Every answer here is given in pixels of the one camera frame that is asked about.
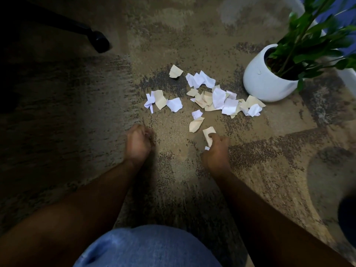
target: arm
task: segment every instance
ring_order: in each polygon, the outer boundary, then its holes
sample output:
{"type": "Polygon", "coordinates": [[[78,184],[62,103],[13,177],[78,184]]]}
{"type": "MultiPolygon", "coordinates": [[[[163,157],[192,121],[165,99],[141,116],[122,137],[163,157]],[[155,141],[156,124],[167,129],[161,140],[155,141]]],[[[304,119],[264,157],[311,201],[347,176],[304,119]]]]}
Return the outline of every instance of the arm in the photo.
{"type": "Polygon", "coordinates": [[[256,267],[352,267],[337,252],[287,219],[239,180],[229,165],[229,139],[215,133],[209,136],[213,144],[202,154],[202,163],[223,193],[256,267]]]}
{"type": "Polygon", "coordinates": [[[135,125],[122,163],[0,238],[0,266],[73,266],[82,252],[113,228],[132,180],[151,151],[152,131],[135,125]]]}

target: brown carpet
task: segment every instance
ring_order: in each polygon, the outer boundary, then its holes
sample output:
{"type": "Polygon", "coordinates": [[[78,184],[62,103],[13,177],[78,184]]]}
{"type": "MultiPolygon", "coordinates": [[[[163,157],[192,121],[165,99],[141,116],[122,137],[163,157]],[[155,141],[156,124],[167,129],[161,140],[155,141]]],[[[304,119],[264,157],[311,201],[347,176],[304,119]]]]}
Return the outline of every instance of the brown carpet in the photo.
{"type": "Polygon", "coordinates": [[[185,95],[187,82],[168,76],[172,64],[184,74],[203,70],[247,98],[244,68],[286,31],[290,9],[282,0],[35,1],[102,31],[113,48],[98,55],[85,37],[23,23],[20,40],[6,50],[21,98],[14,113],[0,117],[1,232],[119,162],[123,131],[140,121],[155,130],[157,154],[139,174],[116,226],[185,229],[223,266],[250,265],[226,203],[200,164],[202,129],[214,126],[231,138],[239,178],[356,262],[336,216],[354,187],[356,103],[334,71],[269,103],[259,117],[205,112],[196,133],[188,132],[199,107],[185,95]],[[183,109],[154,106],[151,115],[143,103],[156,89],[180,97],[183,109]]]}

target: plant pot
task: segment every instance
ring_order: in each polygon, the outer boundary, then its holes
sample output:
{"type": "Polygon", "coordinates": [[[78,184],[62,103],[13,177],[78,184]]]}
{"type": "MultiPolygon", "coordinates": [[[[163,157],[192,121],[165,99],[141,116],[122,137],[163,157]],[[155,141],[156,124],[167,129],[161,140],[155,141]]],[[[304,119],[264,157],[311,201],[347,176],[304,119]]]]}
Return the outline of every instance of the plant pot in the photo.
{"type": "Polygon", "coordinates": [[[290,95],[298,85],[298,80],[285,80],[274,75],[265,64],[265,54],[272,44],[265,47],[246,67],[243,85],[246,91],[264,102],[274,102],[290,95]]]}

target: blurred hand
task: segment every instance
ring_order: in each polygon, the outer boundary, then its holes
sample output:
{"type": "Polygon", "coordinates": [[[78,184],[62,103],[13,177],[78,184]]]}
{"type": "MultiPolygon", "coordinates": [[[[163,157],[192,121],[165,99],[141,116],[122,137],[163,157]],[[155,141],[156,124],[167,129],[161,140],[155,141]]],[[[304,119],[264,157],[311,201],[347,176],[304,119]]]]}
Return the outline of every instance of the blurred hand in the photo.
{"type": "Polygon", "coordinates": [[[133,162],[135,167],[141,167],[153,147],[152,129],[143,125],[134,125],[127,132],[125,160],[133,162]]]}
{"type": "Polygon", "coordinates": [[[213,178],[219,177],[227,171],[231,171],[229,164],[229,144],[228,137],[221,137],[219,134],[210,133],[212,145],[210,150],[205,150],[202,157],[202,165],[209,170],[213,178]]]}

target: potted plant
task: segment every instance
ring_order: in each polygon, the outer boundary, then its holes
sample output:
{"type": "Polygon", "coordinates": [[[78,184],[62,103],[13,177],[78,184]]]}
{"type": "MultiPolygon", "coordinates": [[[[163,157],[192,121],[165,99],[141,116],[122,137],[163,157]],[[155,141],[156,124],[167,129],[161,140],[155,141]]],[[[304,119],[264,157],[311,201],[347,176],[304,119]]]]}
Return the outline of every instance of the potted plant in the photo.
{"type": "Polygon", "coordinates": [[[247,66],[243,84],[249,94],[274,102],[295,89],[302,90],[305,78],[320,76],[326,68],[356,69],[355,51],[343,56],[338,50],[353,44],[351,33],[356,31],[356,24],[340,27],[337,20],[339,14],[356,9],[356,4],[349,9],[341,7],[339,13],[312,26],[316,17],[327,12],[334,2],[304,0],[303,15],[290,13],[288,33],[277,44],[265,47],[247,66]]]}

